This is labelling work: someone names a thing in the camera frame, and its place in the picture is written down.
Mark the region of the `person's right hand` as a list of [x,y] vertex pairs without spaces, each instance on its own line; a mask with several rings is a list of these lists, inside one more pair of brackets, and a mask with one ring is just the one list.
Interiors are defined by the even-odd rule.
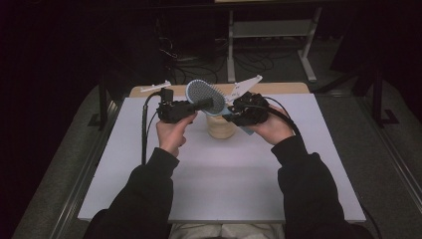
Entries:
[[282,140],[295,135],[292,128],[284,120],[272,113],[269,113],[265,122],[250,125],[249,129],[271,145],[276,145]]

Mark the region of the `person's legs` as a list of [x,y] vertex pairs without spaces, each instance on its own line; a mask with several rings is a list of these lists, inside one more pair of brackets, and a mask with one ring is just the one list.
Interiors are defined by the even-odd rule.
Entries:
[[282,224],[173,224],[169,239],[286,239]]

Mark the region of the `cream ribbed round holder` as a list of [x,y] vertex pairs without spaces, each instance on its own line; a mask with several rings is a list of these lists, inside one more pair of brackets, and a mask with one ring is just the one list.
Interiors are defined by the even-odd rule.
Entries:
[[214,138],[227,139],[235,134],[236,126],[221,116],[207,116],[206,120],[208,133]]

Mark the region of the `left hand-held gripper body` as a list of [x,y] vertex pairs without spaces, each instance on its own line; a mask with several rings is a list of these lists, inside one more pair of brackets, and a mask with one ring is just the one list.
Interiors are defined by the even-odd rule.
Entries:
[[154,96],[160,96],[160,102],[156,110],[158,117],[166,123],[177,123],[191,115],[194,115],[196,110],[194,105],[187,101],[175,101],[173,99],[174,91],[170,90],[171,83],[165,81],[159,85],[152,85],[150,87],[141,87],[142,93],[151,92],[147,97],[142,108],[142,122],[146,122],[148,114],[148,103]]

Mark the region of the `light blue hairbrush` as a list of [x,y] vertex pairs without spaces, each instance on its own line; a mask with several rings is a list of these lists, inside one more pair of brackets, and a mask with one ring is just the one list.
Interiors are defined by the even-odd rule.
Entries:
[[197,103],[199,100],[212,98],[214,107],[209,110],[202,110],[206,117],[222,117],[229,112],[224,94],[218,88],[203,80],[191,81],[186,86],[185,96],[191,104]]

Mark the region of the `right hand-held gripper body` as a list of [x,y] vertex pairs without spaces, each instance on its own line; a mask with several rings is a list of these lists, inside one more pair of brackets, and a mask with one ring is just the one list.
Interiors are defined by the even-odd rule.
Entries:
[[[254,78],[236,83],[232,93],[227,97],[227,102],[231,103],[228,111],[229,108],[244,109],[246,111],[247,124],[245,126],[265,122],[269,116],[269,103],[261,94],[250,92],[262,80],[263,77],[257,75]],[[231,122],[230,111],[226,114],[226,121]]]

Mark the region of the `dark metal floor stand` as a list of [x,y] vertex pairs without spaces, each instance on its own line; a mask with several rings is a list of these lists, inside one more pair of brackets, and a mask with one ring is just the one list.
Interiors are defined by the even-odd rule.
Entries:
[[99,83],[99,111],[91,116],[89,126],[96,126],[99,130],[103,130],[108,119],[109,96],[106,89],[106,83]]
[[378,67],[374,69],[374,81],[372,86],[372,117],[376,124],[384,128],[386,124],[398,124],[399,120],[392,110],[382,107],[383,78]]

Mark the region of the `person's left hand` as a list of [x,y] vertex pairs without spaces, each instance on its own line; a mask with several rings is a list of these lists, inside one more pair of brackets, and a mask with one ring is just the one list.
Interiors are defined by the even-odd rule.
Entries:
[[186,142],[184,136],[187,126],[195,120],[197,113],[181,119],[177,123],[159,121],[156,124],[158,147],[177,157],[179,148]]

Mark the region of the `grey metal stand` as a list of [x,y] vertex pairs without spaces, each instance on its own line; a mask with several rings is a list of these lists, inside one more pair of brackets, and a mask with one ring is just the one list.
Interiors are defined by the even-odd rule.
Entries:
[[264,37],[305,37],[305,45],[300,50],[297,50],[297,53],[308,81],[314,83],[317,80],[317,77],[308,59],[308,54],[317,30],[321,11],[321,7],[316,8],[314,15],[310,19],[273,21],[235,21],[234,12],[230,11],[228,22],[227,56],[228,82],[236,82],[233,58],[233,41],[235,39]]

